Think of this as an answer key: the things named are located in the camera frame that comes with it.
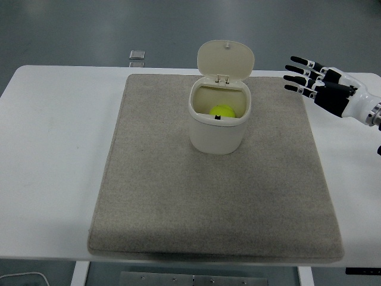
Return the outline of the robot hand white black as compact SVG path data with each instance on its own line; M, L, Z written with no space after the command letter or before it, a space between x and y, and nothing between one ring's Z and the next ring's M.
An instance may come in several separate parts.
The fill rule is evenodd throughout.
M295 76L284 75L290 82L285 89L314 101L315 105L340 117L352 117L367 126L380 126L380 97L369 93L366 85L335 67L291 56L302 65L285 66Z

